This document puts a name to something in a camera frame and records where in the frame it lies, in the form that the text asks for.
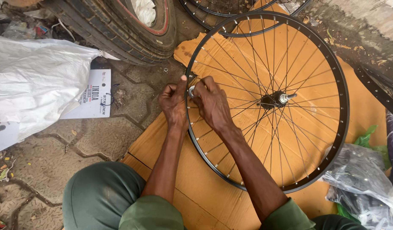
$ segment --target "clear plastic bag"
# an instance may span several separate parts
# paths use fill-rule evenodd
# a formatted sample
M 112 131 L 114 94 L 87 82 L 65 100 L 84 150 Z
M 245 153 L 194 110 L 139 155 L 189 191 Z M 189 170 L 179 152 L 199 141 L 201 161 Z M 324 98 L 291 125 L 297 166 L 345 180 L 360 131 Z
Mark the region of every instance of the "clear plastic bag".
M 344 144 L 337 159 L 321 179 L 345 191 L 372 196 L 393 208 L 389 199 L 393 187 L 384 170 L 381 153 L 354 144 Z
M 393 230 L 393 216 L 390 208 L 374 197 L 330 186 L 326 200 L 341 204 L 367 229 Z

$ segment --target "paving stone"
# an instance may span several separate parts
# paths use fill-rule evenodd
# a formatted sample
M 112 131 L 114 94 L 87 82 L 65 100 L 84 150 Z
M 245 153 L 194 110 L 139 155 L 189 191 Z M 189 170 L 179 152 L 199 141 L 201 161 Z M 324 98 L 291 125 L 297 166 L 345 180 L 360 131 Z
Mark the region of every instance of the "paving stone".
M 0 186 L 0 220 L 5 222 L 9 229 L 13 221 L 11 214 L 26 201 L 29 195 L 30 192 L 16 184 Z
M 143 132 L 123 117 L 90 119 L 86 134 L 75 144 L 86 155 L 102 153 L 111 160 L 122 157 Z
M 126 77 L 135 82 L 147 82 L 160 92 L 167 83 L 177 82 L 181 75 L 185 74 L 185 71 L 186 68 L 183 64 L 170 57 L 167 61 L 153 67 L 144 68 L 131 65 L 126 71 Z
M 132 64 L 129 64 L 125 61 L 122 60 L 111 60 L 108 59 L 107 60 L 109 64 L 111 64 L 116 71 L 118 71 L 119 73 L 124 72 L 126 69 L 128 69 L 128 67 L 132 66 Z
M 148 114 L 147 101 L 154 95 L 154 90 L 146 84 L 133 84 L 120 74 L 112 75 L 112 84 L 120 84 L 118 90 L 125 91 L 122 104 L 111 108 L 111 115 L 126 114 L 137 123 Z
M 73 174 L 101 161 L 99 157 L 82 158 L 52 137 L 30 136 L 10 152 L 16 159 L 14 176 L 52 203 L 62 202 L 63 189 Z
M 144 128 L 147 128 L 161 113 L 161 109 L 158 105 L 158 97 L 155 96 L 152 101 L 149 102 L 150 105 L 150 114 L 148 117 L 141 123 Z
M 62 207 L 50 207 L 38 198 L 33 198 L 18 215 L 19 230 L 61 230 Z
M 70 143 L 76 136 L 73 135 L 72 130 L 79 133 L 82 130 L 81 119 L 62 119 L 56 123 L 40 131 L 38 134 L 58 134 L 61 138 Z

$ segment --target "finger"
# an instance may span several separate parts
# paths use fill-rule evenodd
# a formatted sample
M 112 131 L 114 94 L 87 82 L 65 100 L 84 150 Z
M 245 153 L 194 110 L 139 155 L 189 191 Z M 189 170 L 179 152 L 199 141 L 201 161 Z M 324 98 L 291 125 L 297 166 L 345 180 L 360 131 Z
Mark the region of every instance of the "finger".
M 160 94 L 160 97 L 171 97 L 176 90 L 176 84 L 168 83 Z
M 184 97 L 186 88 L 187 88 L 187 76 L 182 75 L 178 81 L 178 84 L 176 85 L 174 95 L 177 95 L 177 97 Z
M 222 97 L 224 97 L 225 99 L 227 98 L 226 92 L 224 90 L 221 90 L 221 94 L 222 94 Z
M 194 95 L 194 98 L 195 97 L 204 97 L 205 95 L 208 94 L 208 90 L 205 88 L 205 84 L 203 81 L 199 81 L 198 83 L 196 83 L 192 94 Z
M 201 115 L 202 118 L 204 118 L 204 104 L 202 102 L 202 99 L 200 97 L 193 97 L 191 99 L 197 106 L 199 109 L 199 115 Z
M 212 76 L 204 77 L 201 79 L 201 81 L 204 82 L 206 87 L 210 92 L 217 92 L 219 91 L 219 86 L 218 84 L 215 83 L 214 78 Z

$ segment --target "black rim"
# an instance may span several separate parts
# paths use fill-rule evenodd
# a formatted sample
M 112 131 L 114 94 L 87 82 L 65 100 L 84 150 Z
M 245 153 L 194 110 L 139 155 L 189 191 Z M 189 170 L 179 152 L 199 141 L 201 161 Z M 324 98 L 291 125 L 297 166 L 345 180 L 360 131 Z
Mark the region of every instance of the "black rim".
M 393 81 L 383 73 L 366 65 L 358 66 L 354 72 L 368 91 L 393 114 Z
M 300 5 L 299 8 L 297 8 L 296 10 L 294 10 L 294 11 L 292 11 L 292 12 L 290 12 L 290 11 L 288 10 L 286 13 L 289 14 L 290 16 L 296 16 L 300 11 L 302 11 L 302 10 L 310 3 L 310 1 L 311 1 L 311 0 L 304 0 L 303 3 Z M 201 6 L 199 3 L 197 3 L 197 2 L 194 1 L 194 0 L 179 0 L 179 2 L 180 2 L 181 5 L 184 7 L 185 11 L 186 11 L 187 13 L 189 13 L 189 15 L 190 15 L 194 20 L 196 20 L 199 24 L 201 24 L 202 26 L 204 26 L 206 29 L 209 29 L 209 30 L 211 30 L 211 29 L 213 28 L 212 26 L 210 26 L 210 25 L 208 25 L 207 23 L 205 23 L 205 19 L 209 16 L 209 14 L 212 14 L 212 15 L 214 15 L 214 16 L 217 16 L 216 24 L 218 24 L 218 23 L 220 22 L 220 20 L 223 20 L 224 18 L 230 18 L 230 17 L 233 17 L 233 16 L 237 15 L 237 14 L 230 13 L 230 12 L 229 12 L 229 13 L 214 12 L 214 11 L 212 11 L 211 9 L 207 9 L 207 8 Z M 196 9 L 195 9 L 195 10 L 191 10 L 191 9 L 187 6 L 187 5 L 189 5 L 189 2 L 192 2 L 193 5 L 196 6 Z M 263 6 L 259 7 L 259 8 L 257 8 L 257 9 L 252 9 L 251 11 L 260 11 L 260 10 L 274 11 L 274 10 L 273 10 L 273 5 L 274 5 L 275 3 L 278 3 L 278 2 L 280 2 L 280 3 L 283 4 L 283 5 L 285 5 L 285 3 L 283 3 L 281 0 L 272 0 L 272 1 L 269 0 L 269 3 L 266 2 L 265 5 L 263 5 Z M 202 18 L 199 18 L 199 17 L 196 15 L 196 13 L 198 12 L 198 10 L 199 10 L 199 11 L 202 11 L 202 12 L 205 12 L 205 13 L 207 13 L 207 14 L 206 14 L 205 16 L 203 16 Z M 263 28 L 262 30 L 256 31 L 256 32 L 254 32 L 254 33 L 251 33 L 251 35 L 262 34 L 262 33 L 265 33 L 265 32 L 267 32 L 267 31 L 270 31 L 270 30 L 272 30 L 272 29 L 275 29 L 275 28 L 277 28 L 278 26 L 281 26 L 281 25 L 282 25 L 282 23 L 277 23 L 277 24 L 275 24 L 275 25 L 273 25 L 273 26 L 270 26 L 270 27 L 268 27 L 268 28 Z M 232 31 L 232 29 L 233 29 L 232 27 L 231 27 L 230 29 L 226 29 L 225 27 L 222 27 L 222 28 L 219 30 L 219 34 L 221 34 L 221 35 L 223 35 L 223 36 L 228 36 L 228 37 L 245 37 L 245 36 L 247 35 L 247 34 L 243 34 L 243 33 L 230 33 L 229 31 Z

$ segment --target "bicycle wheel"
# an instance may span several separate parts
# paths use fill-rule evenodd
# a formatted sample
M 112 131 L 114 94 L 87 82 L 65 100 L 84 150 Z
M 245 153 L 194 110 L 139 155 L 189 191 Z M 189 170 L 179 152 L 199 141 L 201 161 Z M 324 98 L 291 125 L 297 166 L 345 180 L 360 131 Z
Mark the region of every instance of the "bicycle wheel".
M 393 80 L 367 65 L 358 66 L 354 72 L 368 91 L 393 114 Z
M 218 32 L 227 23 L 252 33 L 226 39 Z M 340 64 L 317 33 L 291 16 L 251 11 L 228 18 L 196 47 L 186 75 L 197 76 L 190 86 L 210 75 L 225 90 L 234 123 L 285 193 L 316 181 L 344 143 L 349 101 Z M 185 97 L 198 153 L 224 180 L 246 190 L 229 150 Z
M 285 13 L 290 16 L 296 16 L 304 9 L 311 0 L 179 0 L 186 12 L 194 20 L 211 30 L 227 18 L 233 17 L 239 13 L 245 13 L 256 10 L 268 10 Z M 281 23 L 271 25 L 262 30 L 256 31 L 253 35 L 265 33 L 272 30 Z M 243 37 L 241 32 L 230 33 L 237 25 L 224 25 L 219 34 L 230 37 Z

